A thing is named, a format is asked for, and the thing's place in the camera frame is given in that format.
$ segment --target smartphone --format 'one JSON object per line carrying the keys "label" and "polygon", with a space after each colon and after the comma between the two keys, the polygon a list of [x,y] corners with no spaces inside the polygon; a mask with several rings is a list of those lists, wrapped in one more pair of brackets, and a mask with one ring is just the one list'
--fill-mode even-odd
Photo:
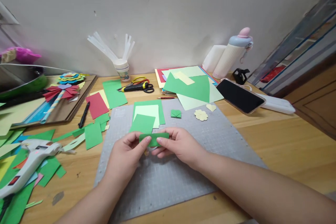
{"label": "smartphone", "polygon": [[250,90],[230,81],[224,79],[217,85],[217,90],[222,94],[224,99],[232,106],[244,114],[251,114],[257,108],[266,103],[266,100]]}

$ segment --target water bottle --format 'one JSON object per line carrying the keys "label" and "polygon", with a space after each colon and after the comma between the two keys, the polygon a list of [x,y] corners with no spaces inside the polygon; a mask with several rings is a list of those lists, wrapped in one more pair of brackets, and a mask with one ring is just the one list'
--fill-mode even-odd
{"label": "water bottle", "polygon": [[232,36],[224,50],[212,76],[223,79],[230,71],[233,64],[252,48],[253,38],[249,36],[250,28],[245,27],[237,36]]}

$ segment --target cylindrical container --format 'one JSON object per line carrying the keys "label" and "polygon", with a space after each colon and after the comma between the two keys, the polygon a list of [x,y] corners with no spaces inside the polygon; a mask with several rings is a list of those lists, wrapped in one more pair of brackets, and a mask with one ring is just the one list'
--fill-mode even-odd
{"label": "cylindrical container", "polygon": [[250,28],[242,29],[238,36],[232,36],[224,50],[212,76],[216,79],[223,79],[230,71],[237,59],[241,58],[247,48],[252,45],[252,37],[249,36]]}
{"label": "cylindrical container", "polygon": [[226,45],[214,45],[205,57],[202,68],[207,72],[214,72],[219,59],[223,55]]}
{"label": "cylindrical container", "polygon": [[122,81],[129,81],[130,75],[128,74],[128,62],[125,59],[118,59],[113,62],[114,68],[117,70]]}

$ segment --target phone screen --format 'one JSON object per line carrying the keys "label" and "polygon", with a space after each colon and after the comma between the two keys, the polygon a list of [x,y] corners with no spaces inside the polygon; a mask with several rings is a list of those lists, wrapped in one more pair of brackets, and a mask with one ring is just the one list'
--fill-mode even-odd
{"label": "phone screen", "polygon": [[224,99],[248,114],[264,103],[264,100],[256,94],[250,93],[244,87],[240,87],[229,80],[223,80],[218,84],[217,90]]}

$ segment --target striped paper straw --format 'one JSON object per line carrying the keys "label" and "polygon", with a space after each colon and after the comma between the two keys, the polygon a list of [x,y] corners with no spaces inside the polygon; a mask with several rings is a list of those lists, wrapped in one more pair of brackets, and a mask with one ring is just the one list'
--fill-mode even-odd
{"label": "striped paper straw", "polygon": [[51,105],[50,109],[47,111],[46,115],[42,118],[41,120],[41,124],[46,123],[48,117],[50,116],[50,113],[54,110],[54,108],[57,106],[57,104],[59,103],[60,99],[62,98],[63,94],[65,93],[65,89],[63,89],[60,94],[57,96],[56,100],[54,101],[54,103]]}

